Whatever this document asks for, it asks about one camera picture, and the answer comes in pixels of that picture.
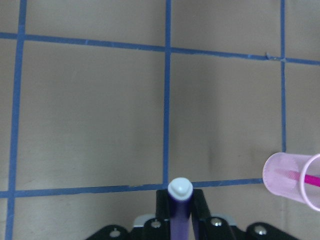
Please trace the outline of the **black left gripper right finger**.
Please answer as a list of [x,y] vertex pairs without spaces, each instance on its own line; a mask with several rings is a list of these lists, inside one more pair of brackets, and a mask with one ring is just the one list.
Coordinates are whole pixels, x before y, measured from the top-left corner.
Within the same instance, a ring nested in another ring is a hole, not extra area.
[[203,190],[193,190],[191,221],[196,240],[295,240],[296,237],[265,222],[254,222],[246,230],[223,214],[212,214]]

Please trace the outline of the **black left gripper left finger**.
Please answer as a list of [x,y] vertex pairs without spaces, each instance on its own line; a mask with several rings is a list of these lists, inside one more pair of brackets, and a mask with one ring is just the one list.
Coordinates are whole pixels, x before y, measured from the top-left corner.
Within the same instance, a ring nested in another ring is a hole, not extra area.
[[138,216],[132,230],[111,224],[91,236],[89,240],[170,240],[170,207],[169,193],[166,189],[156,191],[155,214]]

